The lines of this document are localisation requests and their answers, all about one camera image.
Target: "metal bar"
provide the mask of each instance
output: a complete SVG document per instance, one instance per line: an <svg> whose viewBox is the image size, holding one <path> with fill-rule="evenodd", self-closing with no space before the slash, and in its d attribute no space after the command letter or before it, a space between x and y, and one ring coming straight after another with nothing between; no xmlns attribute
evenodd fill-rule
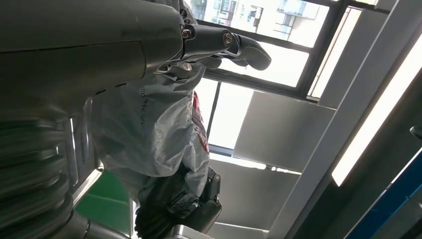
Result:
<svg viewBox="0 0 422 239"><path fill-rule="evenodd" d="M214 119L215 110L217 108L218 96L220 95L220 88L221 88L221 82L218 82L217 88L215 90L214 102L212 103L210 120L208 121L207 138L210 138L211 125L212 125L212 120Z"/></svg>
<svg viewBox="0 0 422 239"><path fill-rule="evenodd" d="M323 5L323 6L334 6L338 3L338 1L335 1L335 0L301 0L301 1L315 3L315 4Z"/></svg>
<svg viewBox="0 0 422 239"><path fill-rule="evenodd" d="M367 4L367 3L359 2L359 1L355 1L355 0L350 1L349 7L354 8L354 9L359 9L359 10L366 9L366 10L370 10L370 11L384 13L384 14L387 14L387 15L390 14L390 11L388 11L388 10L376 8L375 5Z"/></svg>
<svg viewBox="0 0 422 239"><path fill-rule="evenodd" d="M212 22L208 22L208 21L203 21L203 20L197 20L197 21L198 21L198 24L200 24L200 25L226 28L227 30L231 31L232 33L243 35L243 36L252 38L256 41L261 41L261 42L273 44L273 45L276 45L276 46L284 47L284 48L287 48L287 49L293 49L293 50L307 52L307 53L312 52L311 47L298 45L298 44L295 44L295 43L292 43L292 42L289 42L289 41L285 41L285 40L281 40L281 39L278 39L278 38L260 35L260 34L249 32L249 31L239 30L237 28L219 25L219 24L215 24L215 23L212 23Z"/></svg>
<svg viewBox="0 0 422 239"><path fill-rule="evenodd" d="M220 147L214 144L210 144L210 152L211 153L216 153L216 154L220 154L220 155L224 155L227 157L232 157L233 156L233 149L230 148L224 148L224 147Z"/></svg>
<svg viewBox="0 0 422 239"><path fill-rule="evenodd" d="M295 87L262 80L248 75L237 74L232 71L227 71L223 69L207 69L205 71L204 77L215 81L247 87L257 91L288 96L291 98L308 101L306 96L301 97L298 94L297 89Z"/></svg>
<svg viewBox="0 0 422 239"><path fill-rule="evenodd" d="M331 7L328 11L325 22L322 25L319 36L315 42L314 51L309 55L304 71L299 79L299 96L301 98L306 98L308 95L350 0L344 0L338 3L339 4Z"/></svg>

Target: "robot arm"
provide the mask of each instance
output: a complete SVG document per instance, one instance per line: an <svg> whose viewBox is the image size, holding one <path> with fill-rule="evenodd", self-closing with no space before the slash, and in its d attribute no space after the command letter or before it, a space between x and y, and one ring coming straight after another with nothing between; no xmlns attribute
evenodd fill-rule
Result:
<svg viewBox="0 0 422 239"><path fill-rule="evenodd" d="M126 238L73 212L60 171L56 146L65 134L57 123L87 97L171 73L178 63L218 67L227 58L263 70L271 62L252 39L185 24L173 8L140 0L3 0L0 15L1 238ZM169 201L156 209L171 225L208 230L221 211L211 175L200 207L186 217Z"/></svg>
<svg viewBox="0 0 422 239"><path fill-rule="evenodd" d="M177 62L225 57L257 69L271 62L255 41L224 28L185 24L166 5L141 0L1 4L0 94L9 98L10 89L19 89L13 93L19 94L19 105L4 105L4 117L45 117L50 104L73 114L87 96L167 72ZM26 113L16 112L22 106Z"/></svg>

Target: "gray plastic cover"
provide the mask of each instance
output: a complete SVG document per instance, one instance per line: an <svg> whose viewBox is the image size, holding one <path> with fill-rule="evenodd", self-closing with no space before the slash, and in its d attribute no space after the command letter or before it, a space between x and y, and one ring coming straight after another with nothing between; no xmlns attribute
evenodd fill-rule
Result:
<svg viewBox="0 0 422 239"><path fill-rule="evenodd" d="M139 192L148 194L154 178L173 175L180 163L190 170L185 177L190 191L202 193L209 154L200 138L203 126L197 120L194 124L192 116L193 89L203 73L203 66L194 65L187 79L152 75L93 98L96 157L134 201L138 202Z"/></svg>

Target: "screw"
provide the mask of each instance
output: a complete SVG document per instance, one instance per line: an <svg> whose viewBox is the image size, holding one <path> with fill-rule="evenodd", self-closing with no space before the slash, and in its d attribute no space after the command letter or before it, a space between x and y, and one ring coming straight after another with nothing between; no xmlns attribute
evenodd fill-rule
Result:
<svg viewBox="0 0 422 239"><path fill-rule="evenodd" d="M230 46L233 42L233 36L229 32L223 34L223 42L226 46Z"/></svg>
<svg viewBox="0 0 422 239"><path fill-rule="evenodd" d="M190 30L185 29L182 31L182 37L184 39L189 39L192 37L192 32Z"/></svg>

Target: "ceiling light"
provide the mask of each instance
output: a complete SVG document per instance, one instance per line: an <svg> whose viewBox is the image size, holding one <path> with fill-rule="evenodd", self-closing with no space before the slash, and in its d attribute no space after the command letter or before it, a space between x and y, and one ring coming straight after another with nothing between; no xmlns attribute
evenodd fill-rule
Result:
<svg viewBox="0 0 422 239"><path fill-rule="evenodd" d="M283 173L291 173L291 174L296 174L296 175L302 175L302 173L301 173L301 172L292 171L292 170L285 169L285 168L277 168L277 172L283 172Z"/></svg>
<svg viewBox="0 0 422 239"><path fill-rule="evenodd" d="M422 67L419 37L332 173L340 186Z"/></svg>
<svg viewBox="0 0 422 239"><path fill-rule="evenodd" d="M232 164L236 164L236 165L247 167L247 168L257 168L261 170L264 170L267 168L267 165L263 163L257 163L257 162L253 162L253 161L249 161L245 159L240 159L240 158L233 158L233 157L224 156L224 155L220 155L216 153L210 153L210 159L215 160L215 161L220 161L220 162L232 163Z"/></svg>

